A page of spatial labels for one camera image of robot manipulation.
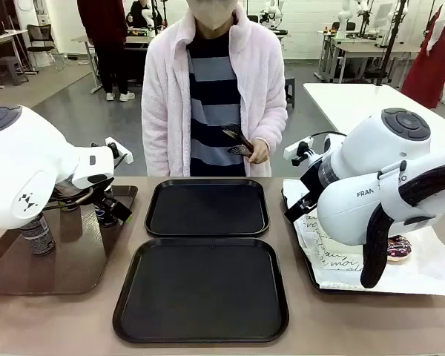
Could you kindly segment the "black square serving tray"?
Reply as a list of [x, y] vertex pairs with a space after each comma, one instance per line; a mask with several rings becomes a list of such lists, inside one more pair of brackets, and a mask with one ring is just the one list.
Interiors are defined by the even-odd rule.
[[270, 225], [252, 179], [168, 179], [153, 192], [145, 228], [155, 237], [258, 237]]
[[289, 324], [275, 250], [254, 238], [147, 241], [112, 324], [132, 344], [272, 342]]

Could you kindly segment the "person's left hand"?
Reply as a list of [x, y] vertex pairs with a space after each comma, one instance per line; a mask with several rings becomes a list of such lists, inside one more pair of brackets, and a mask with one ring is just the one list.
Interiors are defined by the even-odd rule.
[[253, 153], [249, 157], [248, 161], [251, 164], [261, 164], [268, 160], [269, 158], [269, 147], [263, 139], [253, 139], [251, 141], [253, 146]]

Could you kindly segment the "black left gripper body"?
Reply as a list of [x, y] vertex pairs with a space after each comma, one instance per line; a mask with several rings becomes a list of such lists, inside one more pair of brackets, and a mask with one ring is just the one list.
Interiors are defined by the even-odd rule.
[[90, 202], [99, 208], [113, 208], [116, 200], [113, 197], [112, 182], [102, 181], [92, 186]]

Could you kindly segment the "beige face mask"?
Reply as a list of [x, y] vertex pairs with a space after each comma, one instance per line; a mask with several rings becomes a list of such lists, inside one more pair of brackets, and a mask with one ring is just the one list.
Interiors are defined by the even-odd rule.
[[237, 0], [186, 0], [194, 17], [205, 27], [216, 30], [227, 22]]

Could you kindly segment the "black tray under paper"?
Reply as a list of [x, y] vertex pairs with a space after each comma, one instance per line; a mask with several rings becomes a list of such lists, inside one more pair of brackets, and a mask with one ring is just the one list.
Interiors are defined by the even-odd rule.
[[[433, 235], [432, 228], [424, 228], [406, 236], [412, 244], [412, 252], [405, 259], [398, 262], [389, 262], [379, 283], [366, 289], [360, 283], [361, 271], [337, 271], [321, 268], [311, 256], [306, 245], [307, 240], [301, 237], [297, 221], [293, 223], [297, 235], [297, 243], [309, 273], [313, 286], [327, 294], [352, 294], [352, 293], [391, 293], [391, 294], [434, 294], [434, 285], [437, 280], [429, 277], [421, 271], [423, 262], [419, 260], [424, 243], [430, 242]], [[320, 237], [329, 237], [320, 225]]]

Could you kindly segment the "person in pink robe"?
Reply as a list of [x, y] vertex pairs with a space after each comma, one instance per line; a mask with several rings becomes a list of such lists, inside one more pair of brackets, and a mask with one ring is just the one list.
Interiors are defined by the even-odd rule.
[[159, 33], [145, 59], [142, 99], [165, 106], [169, 177], [269, 177], [266, 162], [230, 154], [236, 142], [222, 126], [245, 133], [255, 93], [285, 90], [280, 40], [251, 21], [237, 0], [232, 17], [216, 30], [185, 16]]

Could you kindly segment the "dark brown serving tongs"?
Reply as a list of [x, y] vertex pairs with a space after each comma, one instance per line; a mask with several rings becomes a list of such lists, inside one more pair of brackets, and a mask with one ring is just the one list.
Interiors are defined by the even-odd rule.
[[254, 146], [246, 139], [239, 125], [224, 125], [222, 126], [222, 132], [236, 142], [235, 146], [228, 149], [230, 154], [246, 157], [250, 157], [253, 154]]

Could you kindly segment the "white table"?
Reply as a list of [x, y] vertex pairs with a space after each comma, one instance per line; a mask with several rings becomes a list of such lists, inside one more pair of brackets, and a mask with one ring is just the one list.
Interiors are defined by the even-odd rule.
[[305, 83], [304, 89], [329, 123], [348, 134], [378, 109], [404, 108], [429, 125], [431, 150], [445, 146], [445, 119], [388, 85]]

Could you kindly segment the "black office chair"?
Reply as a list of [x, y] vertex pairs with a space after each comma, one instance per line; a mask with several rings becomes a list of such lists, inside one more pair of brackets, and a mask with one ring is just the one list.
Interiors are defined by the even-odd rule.
[[27, 47], [27, 53], [32, 56], [35, 63], [38, 64], [37, 55], [47, 55], [48, 62], [57, 70], [61, 68], [58, 65], [58, 59], [62, 60], [60, 53], [52, 35], [51, 24], [45, 25], [27, 25], [27, 34], [30, 41], [30, 45]]

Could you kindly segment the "right tray with white paper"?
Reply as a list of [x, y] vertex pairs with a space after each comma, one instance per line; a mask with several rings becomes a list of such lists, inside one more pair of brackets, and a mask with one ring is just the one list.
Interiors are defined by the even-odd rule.
[[[322, 291], [365, 292], [360, 283], [363, 248], [332, 239], [328, 225], [311, 211], [294, 221], [298, 245], [308, 259], [314, 284]], [[430, 226], [402, 237], [411, 245], [404, 259], [386, 264], [374, 293], [445, 296], [445, 214]]]

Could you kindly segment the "black tripod pole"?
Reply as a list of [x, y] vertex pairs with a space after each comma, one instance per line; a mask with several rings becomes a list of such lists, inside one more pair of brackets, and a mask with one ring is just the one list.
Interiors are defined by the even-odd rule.
[[387, 47], [383, 54], [381, 66], [378, 71], [378, 77], [376, 78], [375, 81], [376, 86], [381, 86], [382, 84], [383, 77], [386, 72], [387, 65], [389, 63], [389, 57], [392, 53], [392, 48], [394, 47], [395, 38], [398, 34], [400, 24], [406, 16], [405, 8], [408, 5], [409, 5], [409, 0], [398, 0], [396, 8], [393, 11], [393, 19], [391, 20], [389, 31], [384, 36], [385, 40], [387, 40]]

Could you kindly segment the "chocolate sprinkled donut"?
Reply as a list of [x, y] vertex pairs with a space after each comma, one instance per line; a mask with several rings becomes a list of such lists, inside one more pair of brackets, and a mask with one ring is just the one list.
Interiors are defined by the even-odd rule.
[[387, 246], [387, 259], [391, 262], [405, 260], [412, 252], [412, 245], [402, 235], [389, 237]]

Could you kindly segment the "grey plastic stool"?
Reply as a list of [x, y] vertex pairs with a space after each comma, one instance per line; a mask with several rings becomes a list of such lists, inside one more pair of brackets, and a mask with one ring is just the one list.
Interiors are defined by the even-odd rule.
[[285, 92], [286, 92], [286, 102], [287, 105], [291, 105], [292, 108], [295, 107], [295, 78], [289, 77], [285, 81]]

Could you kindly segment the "background table with metal legs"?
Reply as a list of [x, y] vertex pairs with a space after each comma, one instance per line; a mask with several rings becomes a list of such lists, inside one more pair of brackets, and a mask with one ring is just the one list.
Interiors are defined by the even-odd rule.
[[[128, 36], [126, 42], [128, 44], [139, 45], [139, 47], [129, 48], [129, 50], [146, 52], [148, 44], [151, 42], [151, 40], [152, 38], [149, 36]], [[90, 94], [95, 94], [102, 88], [102, 83], [98, 77], [97, 57], [95, 51], [93, 50], [94, 46], [89, 42], [86, 35], [76, 37], [72, 39], [72, 42], [81, 43], [85, 46], [88, 64], [90, 65], [93, 78], [93, 88], [90, 89]]]

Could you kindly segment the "background white robot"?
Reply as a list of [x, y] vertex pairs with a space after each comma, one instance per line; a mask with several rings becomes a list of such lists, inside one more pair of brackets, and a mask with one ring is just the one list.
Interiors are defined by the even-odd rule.
[[268, 0], [261, 10], [259, 23], [270, 30], [276, 30], [283, 20], [284, 0]]
[[336, 39], [346, 38], [348, 22], [352, 18], [351, 0], [341, 0], [341, 4], [342, 4], [342, 9], [337, 15], [339, 26], [335, 36]]

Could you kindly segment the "background work table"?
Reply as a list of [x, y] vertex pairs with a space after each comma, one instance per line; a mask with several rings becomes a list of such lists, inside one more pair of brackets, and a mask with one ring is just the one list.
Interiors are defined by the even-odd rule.
[[332, 65], [329, 71], [328, 82], [342, 83], [349, 78], [345, 75], [346, 61], [348, 59], [360, 59], [360, 69], [356, 74], [355, 80], [360, 80], [366, 71], [368, 61], [370, 59], [388, 59], [387, 82], [392, 81], [395, 68], [400, 62], [404, 62], [397, 88], [400, 88], [409, 71], [409, 63], [419, 54], [420, 48], [413, 44], [394, 43], [389, 56], [387, 49], [375, 46], [368, 42], [340, 42], [334, 45]]

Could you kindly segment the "red dress on mannequin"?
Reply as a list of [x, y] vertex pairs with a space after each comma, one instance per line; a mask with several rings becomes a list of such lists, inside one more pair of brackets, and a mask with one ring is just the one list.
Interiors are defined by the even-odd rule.
[[428, 109], [437, 107], [445, 84], [445, 1], [433, 20], [400, 90]]

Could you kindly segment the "background desk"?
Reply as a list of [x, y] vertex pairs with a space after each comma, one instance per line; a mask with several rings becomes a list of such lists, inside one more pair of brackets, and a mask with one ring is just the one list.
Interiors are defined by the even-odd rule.
[[13, 52], [15, 57], [19, 61], [19, 68], [23, 70], [22, 59], [19, 53], [19, 45], [21, 42], [19, 41], [19, 37], [23, 34], [27, 34], [27, 30], [5, 30], [4, 34], [0, 35], [0, 45], [10, 42], [13, 47]]

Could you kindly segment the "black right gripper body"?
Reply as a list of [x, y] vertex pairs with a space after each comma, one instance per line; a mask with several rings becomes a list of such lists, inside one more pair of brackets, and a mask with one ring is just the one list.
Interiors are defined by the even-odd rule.
[[324, 187], [318, 176], [318, 171], [321, 163], [321, 158], [318, 158], [316, 161], [310, 162], [305, 173], [300, 178], [300, 181], [308, 189], [308, 192], [305, 193], [302, 197], [302, 200], [304, 202], [317, 202], [324, 190]]

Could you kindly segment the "black can with white text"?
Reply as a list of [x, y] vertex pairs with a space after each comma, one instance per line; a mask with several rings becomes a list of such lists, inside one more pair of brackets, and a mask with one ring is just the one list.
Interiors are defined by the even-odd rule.
[[33, 254], [44, 255], [55, 248], [55, 240], [43, 213], [37, 215], [19, 230]]

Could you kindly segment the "pink sleeved right forearm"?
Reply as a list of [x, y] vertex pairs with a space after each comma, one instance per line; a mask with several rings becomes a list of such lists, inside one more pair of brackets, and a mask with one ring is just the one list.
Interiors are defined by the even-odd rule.
[[148, 176], [168, 177], [168, 116], [165, 106], [150, 97], [142, 99], [142, 142]]

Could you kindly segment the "dark step stool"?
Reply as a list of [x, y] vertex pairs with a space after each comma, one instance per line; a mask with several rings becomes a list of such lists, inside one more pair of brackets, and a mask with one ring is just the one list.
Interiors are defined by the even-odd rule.
[[29, 81], [19, 59], [15, 56], [0, 57], [0, 80], [3, 81], [4, 79], [7, 79], [15, 86]]

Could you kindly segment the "pink sleeved left forearm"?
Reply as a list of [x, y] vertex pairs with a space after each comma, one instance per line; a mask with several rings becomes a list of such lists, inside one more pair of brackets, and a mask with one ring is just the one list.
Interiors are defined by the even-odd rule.
[[249, 139], [260, 139], [272, 154], [281, 142], [288, 114], [283, 86], [255, 93], [248, 108], [245, 133]]

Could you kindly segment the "background person in black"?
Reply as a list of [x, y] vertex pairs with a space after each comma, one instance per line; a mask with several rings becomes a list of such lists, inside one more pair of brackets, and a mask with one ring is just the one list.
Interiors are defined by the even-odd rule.
[[128, 90], [125, 43], [128, 27], [122, 0], [76, 0], [88, 40], [98, 59], [102, 88], [108, 101], [114, 100], [113, 84], [119, 100], [128, 102], [135, 94]]

